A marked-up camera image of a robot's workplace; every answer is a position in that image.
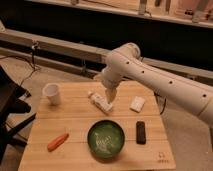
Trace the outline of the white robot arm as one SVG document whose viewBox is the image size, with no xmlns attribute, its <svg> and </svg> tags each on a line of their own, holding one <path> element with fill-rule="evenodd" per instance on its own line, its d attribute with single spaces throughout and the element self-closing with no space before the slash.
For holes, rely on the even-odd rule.
<svg viewBox="0 0 213 171">
<path fill-rule="evenodd" d="M 126 43 L 110 51 L 101 71 L 103 86 L 112 91 L 123 77 L 138 81 L 213 127 L 213 87 L 144 64 L 140 49 Z"/>
</svg>

